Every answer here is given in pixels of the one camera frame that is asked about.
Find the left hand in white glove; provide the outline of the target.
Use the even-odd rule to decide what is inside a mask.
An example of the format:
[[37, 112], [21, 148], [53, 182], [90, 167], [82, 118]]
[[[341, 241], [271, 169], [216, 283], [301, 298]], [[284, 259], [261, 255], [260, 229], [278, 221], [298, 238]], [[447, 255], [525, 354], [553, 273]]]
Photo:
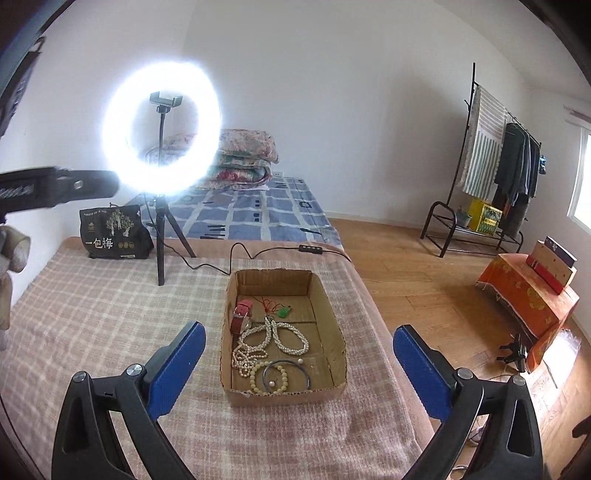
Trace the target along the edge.
[[1, 225], [1, 287], [0, 287], [0, 327], [1, 350], [8, 347], [6, 332], [10, 328], [13, 294], [12, 273], [20, 273], [27, 266], [31, 249], [31, 239], [19, 230]]

